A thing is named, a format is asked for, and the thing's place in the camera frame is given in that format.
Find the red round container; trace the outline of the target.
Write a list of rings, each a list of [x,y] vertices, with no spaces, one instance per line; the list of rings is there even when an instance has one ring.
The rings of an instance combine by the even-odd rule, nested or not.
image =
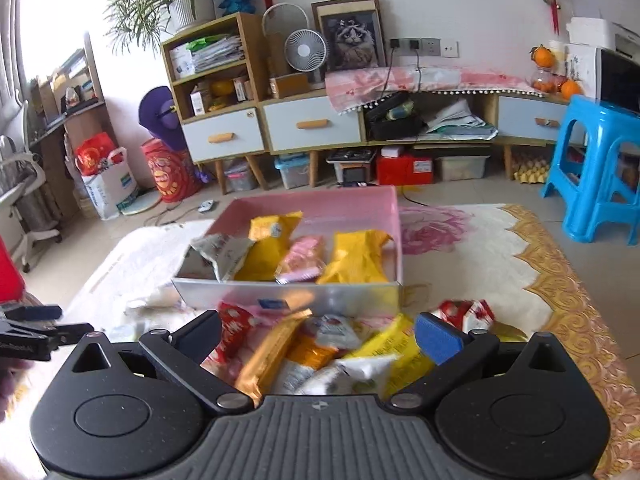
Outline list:
[[[144,142],[141,149],[164,203],[180,203],[202,188],[187,150],[174,151],[160,139]]]

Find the framed cat picture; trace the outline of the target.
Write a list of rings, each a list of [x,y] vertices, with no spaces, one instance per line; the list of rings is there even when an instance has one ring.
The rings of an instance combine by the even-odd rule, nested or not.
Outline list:
[[[380,0],[324,0],[311,10],[328,46],[328,72],[387,65]]]

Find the microwave oven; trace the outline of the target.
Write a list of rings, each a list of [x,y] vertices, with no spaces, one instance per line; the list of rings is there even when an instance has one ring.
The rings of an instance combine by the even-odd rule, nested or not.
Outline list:
[[[639,111],[639,65],[617,52],[600,47],[567,44],[566,73],[589,99]]]

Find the pink floral cabinet cloth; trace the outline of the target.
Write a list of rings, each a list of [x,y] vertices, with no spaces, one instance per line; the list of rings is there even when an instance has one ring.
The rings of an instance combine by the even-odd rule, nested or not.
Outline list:
[[[456,66],[395,66],[342,70],[327,73],[326,96],[338,114],[360,112],[398,92],[409,94],[493,94],[515,93],[541,98],[544,92],[524,79],[494,70]]]

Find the clear cracker packet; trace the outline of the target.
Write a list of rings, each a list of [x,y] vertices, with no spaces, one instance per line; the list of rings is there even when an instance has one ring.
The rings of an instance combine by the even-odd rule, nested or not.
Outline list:
[[[296,238],[279,263],[274,279],[280,285],[316,280],[324,270],[324,238],[307,235]]]

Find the purple plush toy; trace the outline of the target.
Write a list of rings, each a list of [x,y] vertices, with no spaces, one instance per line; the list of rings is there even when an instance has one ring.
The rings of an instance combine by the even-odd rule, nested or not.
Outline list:
[[[153,88],[142,98],[138,108],[138,122],[171,150],[182,152],[188,148],[168,87]]]

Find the blue white small packet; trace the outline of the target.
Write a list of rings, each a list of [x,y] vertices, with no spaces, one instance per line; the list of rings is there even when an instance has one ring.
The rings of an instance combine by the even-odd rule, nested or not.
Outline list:
[[[341,315],[312,316],[305,322],[305,330],[321,347],[356,350],[362,345],[349,319]]]

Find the red storage box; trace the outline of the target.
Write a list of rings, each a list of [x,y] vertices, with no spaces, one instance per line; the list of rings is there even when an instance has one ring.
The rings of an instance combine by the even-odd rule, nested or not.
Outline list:
[[[376,160],[380,185],[428,185],[434,181],[431,157],[403,154],[396,158],[380,156]]]

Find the floral tablecloth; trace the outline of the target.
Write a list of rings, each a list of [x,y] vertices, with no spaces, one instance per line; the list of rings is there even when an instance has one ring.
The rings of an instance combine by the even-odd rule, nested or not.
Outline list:
[[[639,474],[639,252],[617,230],[571,242],[559,223],[520,205],[409,206],[401,211],[405,309],[484,299],[524,333],[550,330],[600,396],[612,437],[601,479]],[[168,285],[203,220],[154,226],[89,222],[49,248],[26,278],[31,294],[100,330],[174,327],[191,311],[144,310]]]

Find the gold bar wrapper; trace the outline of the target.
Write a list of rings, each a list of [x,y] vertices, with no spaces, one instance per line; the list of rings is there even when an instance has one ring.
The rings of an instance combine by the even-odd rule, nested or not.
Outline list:
[[[310,318],[310,309],[294,311],[273,326],[256,351],[240,370],[234,388],[253,401],[255,406],[269,392],[293,338]]]

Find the white pecan kernels packet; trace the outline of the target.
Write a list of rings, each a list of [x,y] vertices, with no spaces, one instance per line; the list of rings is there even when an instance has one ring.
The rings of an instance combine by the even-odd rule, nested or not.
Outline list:
[[[190,244],[194,252],[212,265],[218,282],[228,282],[235,276],[253,246],[249,238],[224,233],[209,234]]]

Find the white desk fan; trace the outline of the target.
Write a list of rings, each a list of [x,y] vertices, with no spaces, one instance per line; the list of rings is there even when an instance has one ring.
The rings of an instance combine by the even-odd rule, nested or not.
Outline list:
[[[326,40],[315,30],[294,30],[285,39],[285,61],[296,72],[307,76],[313,89],[324,87],[322,70],[328,57]]]

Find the yellow snack bag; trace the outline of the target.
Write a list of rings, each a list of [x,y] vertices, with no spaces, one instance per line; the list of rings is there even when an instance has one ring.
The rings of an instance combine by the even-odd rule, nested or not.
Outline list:
[[[317,284],[387,283],[383,248],[391,240],[390,234],[380,230],[336,233],[331,261]]]
[[[290,250],[292,233],[302,219],[301,211],[254,218],[248,233],[253,245],[234,274],[235,281],[273,282],[279,264]]]

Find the orange fruit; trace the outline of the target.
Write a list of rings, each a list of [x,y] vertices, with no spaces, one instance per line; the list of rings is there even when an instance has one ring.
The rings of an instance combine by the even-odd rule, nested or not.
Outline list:
[[[537,47],[532,47],[529,54],[530,59],[539,68],[551,70],[555,66],[556,59],[553,52],[542,44]]]
[[[573,96],[581,96],[584,92],[576,80],[564,80],[560,87],[560,95],[565,101],[569,101]]]

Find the pink and silver cardboard box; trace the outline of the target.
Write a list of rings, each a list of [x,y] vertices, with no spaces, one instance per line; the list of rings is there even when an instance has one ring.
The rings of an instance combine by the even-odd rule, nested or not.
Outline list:
[[[367,186],[236,198],[189,243],[172,284],[199,309],[266,302],[393,315],[402,295],[396,192]]]

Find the small red white packet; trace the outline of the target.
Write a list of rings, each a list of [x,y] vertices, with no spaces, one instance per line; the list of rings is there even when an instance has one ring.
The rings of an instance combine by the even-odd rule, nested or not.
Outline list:
[[[457,330],[490,330],[495,315],[485,300],[446,300],[433,314]]]

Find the yellow snack bag left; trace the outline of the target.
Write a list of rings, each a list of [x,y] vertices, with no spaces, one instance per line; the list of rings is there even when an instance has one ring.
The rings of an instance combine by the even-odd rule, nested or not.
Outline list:
[[[290,250],[292,233],[302,219],[301,211],[254,218],[248,233],[253,245],[234,274],[235,281],[273,282],[279,264]]]

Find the yellow snack bag right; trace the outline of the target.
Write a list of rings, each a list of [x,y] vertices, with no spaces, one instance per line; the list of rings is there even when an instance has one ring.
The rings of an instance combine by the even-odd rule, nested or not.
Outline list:
[[[390,234],[380,230],[336,233],[331,261],[317,284],[387,283],[383,248],[391,240]]]

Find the red snack packet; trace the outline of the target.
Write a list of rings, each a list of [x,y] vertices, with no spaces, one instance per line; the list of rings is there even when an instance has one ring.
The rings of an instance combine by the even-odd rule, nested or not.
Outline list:
[[[231,362],[254,326],[254,315],[242,307],[223,302],[218,308],[221,320],[221,338],[206,356],[202,367],[223,366]]]

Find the orange white snack packet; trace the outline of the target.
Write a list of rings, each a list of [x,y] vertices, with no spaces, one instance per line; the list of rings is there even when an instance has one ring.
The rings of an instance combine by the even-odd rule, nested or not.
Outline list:
[[[313,336],[306,334],[297,336],[282,360],[270,392],[293,394],[315,372],[329,364],[337,353],[337,348],[317,344]]]

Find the wooden cabinet with drawers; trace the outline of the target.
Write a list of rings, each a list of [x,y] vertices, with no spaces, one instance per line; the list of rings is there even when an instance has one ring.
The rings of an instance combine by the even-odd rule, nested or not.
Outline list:
[[[241,56],[204,72],[178,78],[174,70],[175,49],[192,39],[228,34],[239,39]],[[367,144],[363,112],[338,114],[326,96],[326,86],[319,90],[277,96],[270,87],[268,70],[269,44],[259,18],[235,13],[195,26],[162,44],[162,55],[169,88],[192,162],[198,166],[212,164],[218,174],[224,160],[232,157],[307,153],[316,162],[322,151]],[[191,93],[200,82],[247,76],[250,96],[219,110],[194,113]],[[453,94],[436,96],[454,96]],[[478,112],[485,122],[498,120],[499,96],[533,102],[566,105],[558,94],[545,93],[541,98],[515,93],[466,94],[477,100]]]

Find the white printer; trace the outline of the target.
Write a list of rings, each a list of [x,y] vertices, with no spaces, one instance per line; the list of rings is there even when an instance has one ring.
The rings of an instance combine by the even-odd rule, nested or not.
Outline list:
[[[615,51],[639,62],[639,35],[620,24],[603,18],[571,18],[566,30],[572,44]]]

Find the blue plastic stool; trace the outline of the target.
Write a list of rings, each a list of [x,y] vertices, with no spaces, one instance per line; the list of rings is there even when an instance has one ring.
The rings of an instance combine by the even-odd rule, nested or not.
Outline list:
[[[586,133],[581,162],[567,158],[574,127]],[[591,243],[599,226],[624,224],[628,243],[639,240],[639,193],[617,175],[625,144],[639,144],[639,114],[607,102],[573,96],[564,115],[548,177],[541,195],[558,192],[565,203],[563,231],[579,243]]]

